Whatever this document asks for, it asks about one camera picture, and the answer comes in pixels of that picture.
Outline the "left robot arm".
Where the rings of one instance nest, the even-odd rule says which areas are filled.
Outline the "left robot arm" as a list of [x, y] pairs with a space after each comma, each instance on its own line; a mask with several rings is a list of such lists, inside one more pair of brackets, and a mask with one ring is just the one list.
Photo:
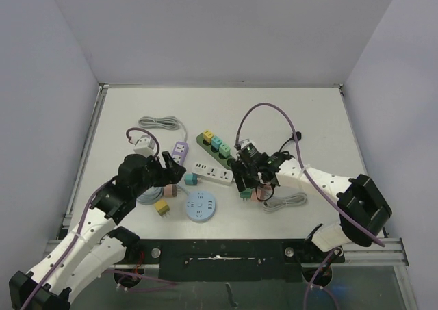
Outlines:
[[137, 259], [140, 238], [120, 223], [153, 187], [180, 182], [186, 169], [169, 152], [126, 156], [88, 199], [79, 223], [40, 263], [9, 281], [13, 309], [69, 309], [73, 294], [109, 266]]

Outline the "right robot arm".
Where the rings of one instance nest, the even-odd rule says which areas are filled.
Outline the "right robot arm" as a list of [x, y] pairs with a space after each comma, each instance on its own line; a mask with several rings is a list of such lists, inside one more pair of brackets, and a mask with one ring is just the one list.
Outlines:
[[318, 194], [338, 212], [339, 220], [317, 230], [305, 244], [306, 256], [321, 261], [329, 251], [352, 242], [362, 247], [384, 246], [378, 237], [392, 210], [367, 175], [344, 177], [304, 165], [287, 151], [272, 155], [248, 144], [229, 160], [239, 191], [269, 185]]

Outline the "yellow USB charger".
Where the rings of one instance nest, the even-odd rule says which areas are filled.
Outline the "yellow USB charger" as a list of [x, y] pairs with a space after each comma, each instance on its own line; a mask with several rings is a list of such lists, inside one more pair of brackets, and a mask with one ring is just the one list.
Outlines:
[[210, 130], [204, 130], [203, 132], [203, 140], [206, 144], [211, 144], [211, 141], [214, 137], [214, 134]]

